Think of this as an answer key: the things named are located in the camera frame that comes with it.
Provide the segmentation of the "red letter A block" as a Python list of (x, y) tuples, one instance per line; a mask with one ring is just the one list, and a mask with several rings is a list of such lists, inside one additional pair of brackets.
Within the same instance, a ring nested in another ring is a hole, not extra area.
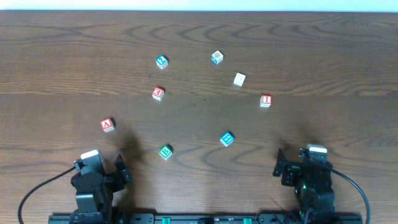
[(111, 118), (106, 118), (100, 122), (101, 128), (104, 132), (108, 133), (114, 130), (114, 123)]

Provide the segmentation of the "red letter I block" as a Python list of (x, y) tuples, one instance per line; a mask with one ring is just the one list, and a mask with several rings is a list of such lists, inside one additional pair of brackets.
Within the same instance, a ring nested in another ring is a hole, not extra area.
[(260, 107), (269, 108), (272, 105), (271, 95), (262, 95), (260, 99)]

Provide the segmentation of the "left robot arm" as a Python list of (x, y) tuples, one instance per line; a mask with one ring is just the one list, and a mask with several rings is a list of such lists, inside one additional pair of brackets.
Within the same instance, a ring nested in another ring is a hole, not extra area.
[(71, 178), (76, 189), (77, 209), (70, 216), (70, 223), (128, 223), (125, 211), (113, 207), (113, 193), (125, 189), (132, 182), (121, 155), (114, 165), (116, 170), (107, 173), (99, 154), (74, 162), (78, 173)]

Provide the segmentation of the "blue number 2 block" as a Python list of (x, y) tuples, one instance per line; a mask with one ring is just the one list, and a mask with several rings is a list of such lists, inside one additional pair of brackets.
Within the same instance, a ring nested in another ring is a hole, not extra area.
[(164, 55), (158, 56), (155, 61), (160, 69), (164, 69), (169, 64), (168, 58)]

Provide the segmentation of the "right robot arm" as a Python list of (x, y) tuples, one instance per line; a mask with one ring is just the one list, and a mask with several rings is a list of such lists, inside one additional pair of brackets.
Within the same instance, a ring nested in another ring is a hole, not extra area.
[(304, 223), (329, 220), (335, 211), (332, 166), (327, 162), (327, 156), (326, 148), (313, 144), (301, 148), (302, 162), (290, 161), (282, 149), (278, 150), (272, 175), (280, 177), (282, 185), (295, 189), (300, 205), (299, 215)]

